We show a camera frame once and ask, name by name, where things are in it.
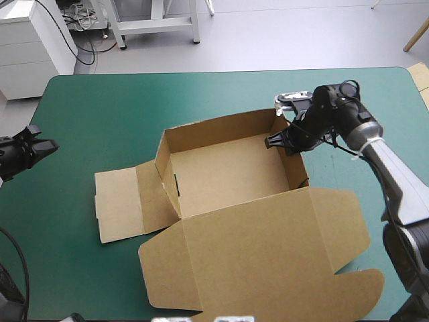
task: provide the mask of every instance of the green table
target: green table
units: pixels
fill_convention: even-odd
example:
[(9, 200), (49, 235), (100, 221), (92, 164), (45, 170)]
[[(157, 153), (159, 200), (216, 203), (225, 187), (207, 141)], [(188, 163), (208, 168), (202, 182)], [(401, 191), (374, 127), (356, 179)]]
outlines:
[[(0, 223), (28, 260), (30, 318), (61, 319), (73, 311), (86, 319), (183, 315), (154, 309), (147, 300), (137, 249), (150, 235), (100, 243), (94, 173), (151, 160), (167, 127), (272, 107), (280, 92), (311, 91), (348, 78), (361, 83), (363, 102), (384, 125), (388, 144), (429, 182), (429, 113), (401, 68), (53, 78), (32, 123), (61, 148), (0, 191)], [(375, 177), (364, 162), (330, 146), (304, 158), (312, 186), (353, 189), (359, 197), (372, 244), (343, 270), (384, 271), (383, 296), (367, 319), (389, 318), (408, 295), (381, 241), (384, 206)], [(17, 256), (5, 239), (0, 245), (0, 262), (23, 289)]]

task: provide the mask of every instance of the metal stand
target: metal stand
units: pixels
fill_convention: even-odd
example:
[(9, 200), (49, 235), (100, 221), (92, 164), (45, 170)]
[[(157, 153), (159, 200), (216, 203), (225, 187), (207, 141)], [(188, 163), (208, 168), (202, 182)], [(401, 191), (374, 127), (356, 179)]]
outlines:
[(190, 16), (175, 18), (165, 18), (166, 12), (170, 9), (171, 1), (167, 8), (164, 8), (164, 0), (152, 0), (151, 19), (134, 21), (121, 21), (117, 13), (114, 0), (103, 0), (103, 3), (105, 5), (115, 39), (122, 50), (127, 48), (125, 45), (126, 35), (172, 32), (176, 30), (187, 30), (188, 28), (192, 28), (194, 43), (200, 43), (196, 0), (189, 0)]
[[(213, 9), (213, 1), (212, 0), (204, 0), (206, 1), (206, 5), (208, 8), (208, 12), (210, 12), (210, 15), (215, 15), (215, 9)], [(173, 0), (169, 0), (167, 7), (166, 7), (166, 15), (170, 12), (170, 7), (172, 5)]]

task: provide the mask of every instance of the black cable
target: black cable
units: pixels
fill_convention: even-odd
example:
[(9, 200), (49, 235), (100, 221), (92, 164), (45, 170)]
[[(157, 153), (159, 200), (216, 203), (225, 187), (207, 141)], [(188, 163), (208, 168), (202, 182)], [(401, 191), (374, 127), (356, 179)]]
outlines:
[[(66, 18), (66, 19), (69, 19), (69, 20), (67, 20), (67, 21), (66, 21), (66, 24), (67, 24), (67, 25), (70, 25), (71, 23), (79, 22), (79, 21), (77, 21), (76, 19), (74, 19), (73, 17), (70, 17), (70, 16), (68, 16), (68, 15), (62, 15), (62, 17), (63, 17), (63, 18)], [(85, 34), (85, 36), (86, 36), (86, 38), (87, 38), (88, 42), (91, 44), (91, 43), (92, 43), (92, 42), (91, 42), (91, 39), (89, 38), (88, 34), (86, 33), (86, 30), (83, 30), (83, 32), (84, 32), (84, 34)], [(99, 54), (99, 53), (101, 53), (101, 52), (108, 52), (109, 50), (112, 50), (112, 49), (116, 46), (116, 44), (117, 44), (117, 43), (115, 42), (111, 47), (109, 47), (109, 48), (107, 48), (107, 49), (104, 49), (104, 50), (87, 50), (87, 49), (85, 49), (85, 48), (83, 48), (83, 47), (80, 47), (78, 44), (75, 44), (75, 45), (76, 45), (76, 47), (77, 47), (77, 48), (79, 48), (79, 49), (81, 49), (81, 50), (83, 50), (83, 51), (85, 51), (85, 52), (92, 52), (92, 53)]]
[(2, 227), (0, 227), (0, 231), (11, 241), (13, 246), (15, 246), (15, 249), (18, 252), (19, 258), (21, 258), (22, 268), (25, 276), (25, 303), (24, 303), (23, 322), (27, 322), (28, 308), (29, 308), (29, 274), (28, 274), (27, 262), (25, 261), (25, 257), (22, 252), (22, 249), (20, 248), (15, 238), (13, 238), (13, 236), (6, 229)]
[[(312, 136), (313, 138), (317, 138), (316, 135), (314, 135), (313, 133), (310, 133), (309, 131), (306, 131), (302, 127), (294, 124), (293, 122), (289, 121), (286, 118), (284, 118), (284, 119), (291, 126), (296, 127), (300, 131), (304, 132), (306, 135)], [(347, 148), (344, 148), (343, 146), (340, 146), (338, 144), (333, 144), (332, 142), (329, 142), (329, 141), (327, 141), (327, 140), (325, 140), (323, 138), (319, 138), (319, 140), (321, 142), (323, 142), (323, 143), (326, 143), (326, 144), (329, 144), (329, 145), (333, 146), (334, 148), (339, 148), (340, 150), (342, 150), (342, 151), (344, 151), (344, 152), (346, 152), (348, 154), (351, 154), (353, 156), (358, 156), (357, 153), (354, 153), (353, 151), (351, 151), (351, 150), (349, 150)], [(404, 238), (402, 237), (402, 234), (401, 234), (400, 229), (399, 229), (399, 225), (396, 223), (395, 219), (393, 218), (393, 215), (390, 213), (389, 203), (388, 203), (388, 200), (387, 200), (386, 187), (385, 187), (385, 184), (383, 182), (383, 177), (381, 176), (380, 170), (378, 169), (377, 165), (374, 162), (372, 162), (370, 159), (368, 159), (368, 158), (366, 158), (364, 156), (361, 156), (361, 155), (359, 155), (359, 158), (362, 159), (362, 160), (364, 160), (364, 161), (366, 161), (366, 163), (368, 163), (368, 165), (371, 167), (372, 171), (374, 172), (376, 178), (378, 179), (378, 181), (380, 183), (380, 186), (381, 186), (381, 191), (383, 193), (383, 200), (384, 200), (384, 203), (385, 203), (385, 207), (386, 207), (386, 211), (387, 211), (387, 216), (389, 217), (389, 222), (393, 225), (393, 228), (395, 229), (395, 232), (396, 232), (398, 238), (400, 239), (402, 248), (405, 250), (405, 253), (407, 254), (408, 260), (412, 263), (412, 267), (414, 269), (414, 272), (416, 273), (419, 281), (422, 283), (422, 286), (423, 286), (424, 290), (429, 294), (429, 286), (424, 282), (423, 276), (420, 273), (420, 270), (418, 269), (417, 263), (414, 261), (411, 253), (409, 252), (409, 250), (408, 250), (408, 248), (406, 246)]]
[[(42, 2), (40, 2), (40, 0), (34, 0), (35, 2), (37, 2), (37, 3), (39, 3), (44, 9), (45, 9), (45, 11), (48, 13), (48, 15), (52, 18), (52, 20), (54, 21), (54, 23), (55, 23), (55, 25), (56, 25), (56, 27), (58, 28), (58, 30), (60, 30), (60, 33), (61, 33), (61, 36), (62, 36), (62, 39), (64, 39), (64, 42), (66, 43), (66, 45), (67, 45), (67, 47), (68, 47), (68, 49), (71, 51), (71, 53), (73, 54), (73, 56), (79, 61), (79, 62), (81, 62), (82, 64), (84, 64), (84, 65), (87, 65), (87, 66), (90, 66), (90, 65), (92, 65), (92, 64), (94, 64), (94, 62), (95, 62), (95, 53), (93, 52), (93, 60), (91, 61), (91, 62), (84, 62), (83, 60), (81, 60), (74, 52), (73, 52), (73, 50), (72, 50), (72, 48), (70, 47), (70, 45), (68, 44), (68, 42), (67, 42), (67, 39), (66, 39), (66, 37), (64, 36), (64, 34), (62, 33), (62, 30), (61, 30), (61, 28), (60, 28), (60, 26), (58, 25), (58, 23), (56, 22), (56, 20), (55, 20), (55, 18), (54, 18), (54, 16), (51, 14), (51, 12), (48, 10), (48, 8), (42, 3)], [(91, 45), (91, 48), (93, 49), (93, 51), (94, 51), (94, 47), (93, 47), (93, 43), (91, 42), (90, 43), (90, 45)]]
[(95, 54), (99, 54), (99, 53), (101, 53), (101, 52), (108, 52), (109, 50), (112, 50), (114, 47), (116, 46), (116, 42), (111, 46), (111, 47), (109, 47), (109, 48), (107, 48), (107, 49), (104, 49), (104, 50), (87, 50), (87, 49), (85, 49), (85, 48), (82, 48), (82, 47), (80, 47), (79, 45), (76, 45), (76, 47), (77, 48), (79, 48), (79, 49), (81, 49), (81, 50), (83, 50), (83, 51), (85, 51), (85, 52), (94, 52)]

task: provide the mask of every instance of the cardboard flap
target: cardboard flap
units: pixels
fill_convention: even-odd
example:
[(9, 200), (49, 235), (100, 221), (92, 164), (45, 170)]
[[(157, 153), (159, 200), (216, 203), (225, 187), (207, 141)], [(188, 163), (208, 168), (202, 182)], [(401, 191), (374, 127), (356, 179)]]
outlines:
[[(383, 275), (378, 270), (334, 274), (324, 242), (328, 230), (320, 228), (322, 217), (315, 211), (329, 209), (320, 197), (318, 189), (313, 194), (302, 188), (185, 218), (161, 232), (141, 253), (151, 303), (189, 309), (198, 293), (203, 312), (194, 321), (219, 315), (254, 315), (261, 322), (364, 317), (381, 295)], [(339, 213), (349, 211), (342, 203), (336, 206)], [(344, 221), (332, 215), (330, 224), (340, 229)], [(348, 242), (341, 237), (338, 243), (343, 241)], [(191, 290), (183, 293), (188, 284)], [(188, 293), (191, 301), (184, 301)]]
[(181, 221), (144, 243), (139, 257), (152, 306), (202, 310)]
[(102, 243), (144, 233), (135, 168), (96, 173), (95, 186), (95, 212)]
[(95, 211), (102, 243), (151, 233), (178, 220), (154, 161), (96, 173), (95, 185)]
[(140, 164), (135, 169), (143, 209), (144, 233), (151, 233), (177, 222), (178, 214), (168, 200), (155, 162), (152, 160)]
[(332, 271), (336, 272), (369, 247), (359, 201), (353, 191), (311, 188), (310, 193)]

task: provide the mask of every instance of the cardboard box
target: cardboard box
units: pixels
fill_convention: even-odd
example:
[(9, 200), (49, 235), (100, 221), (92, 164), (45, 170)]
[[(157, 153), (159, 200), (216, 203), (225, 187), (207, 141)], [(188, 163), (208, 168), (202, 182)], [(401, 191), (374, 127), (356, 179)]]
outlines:
[(194, 321), (356, 321), (383, 275), (336, 275), (367, 249), (355, 195), (308, 187), (299, 154), (266, 149), (274, 109), (167, 129), (155, 160), (95, 175), (102, 242), (171, 226), (139, 249), (150, 303)]
[(95, 174), (101, 241), (307, 186), (299, 154), (265, 147), (265, 137), (286, 126), (264, 109), (165, 130), (155, 160)]

